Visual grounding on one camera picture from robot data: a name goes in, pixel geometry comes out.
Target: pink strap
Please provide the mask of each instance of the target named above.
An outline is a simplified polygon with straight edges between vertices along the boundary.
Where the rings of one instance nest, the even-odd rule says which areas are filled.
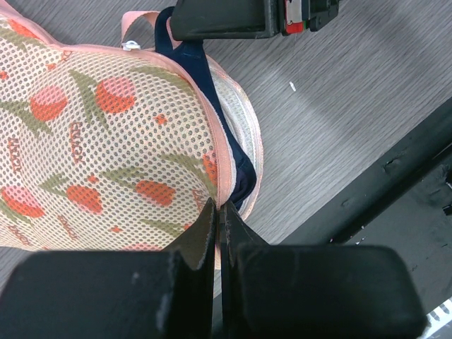
[[[0,0],[0,9],[6,9],[7,11],[16,14],[17,16],[21,16],[19,12],[17,12],[10,4],[6,2],[6,0]]]
[[[157,11],[130,11],[130,12],[126,12],[122,16],[122,20],[121,20],[121,42],[124,41],[124,38],[126,36],[127,31],[133,25],[133,23],[135,23],[135,21],[137,21],[142,16],[152,25],[153,28],[155,28],[155,21],[157,20],[157,17],[158,17],[159,14],[160,14],[160,12],[157,12]],[[170,28],[170,21],[167,21],[167,29],[168,29],[168,32],[169,32],[169,36],[171,37],[172,46],[174,48],[178,47],[181,44],[181,42],[180,41],[176,41],[176,40],[174,40],[172,38],[171,28]]]

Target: laundry bag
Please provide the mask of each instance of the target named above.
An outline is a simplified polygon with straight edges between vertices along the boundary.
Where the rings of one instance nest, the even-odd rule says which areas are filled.
[[[0,0],[0,246],[160,250],[209,198],[245,218],[262,176],[247,96],[172,8],[155,50],[68,46]]]

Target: white speck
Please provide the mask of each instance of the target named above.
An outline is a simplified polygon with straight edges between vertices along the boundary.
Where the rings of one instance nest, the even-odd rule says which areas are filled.
[[[140,277],[140,273],[135,272],[134,274],[132,274],[132,285],[135,285],[137,279]]]

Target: dark blue fabric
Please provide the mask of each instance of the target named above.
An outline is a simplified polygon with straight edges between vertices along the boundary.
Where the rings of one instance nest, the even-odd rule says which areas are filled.
[[[167,20],[171,17],[173,10],[174,7],[166,8],[157,17],[155,23],[155,51],[184,67],[203,91],[220,118],[237,168],[236,185],[230,200],[235,204],[236,208],[240,208],[243,200],[251,194],[256,185],[256,171],[226,123],[225,115],[213,85],[206,54],[204,53],[203,41],[184,41],[176,49],[173,49],[170,35],[167,31]]]

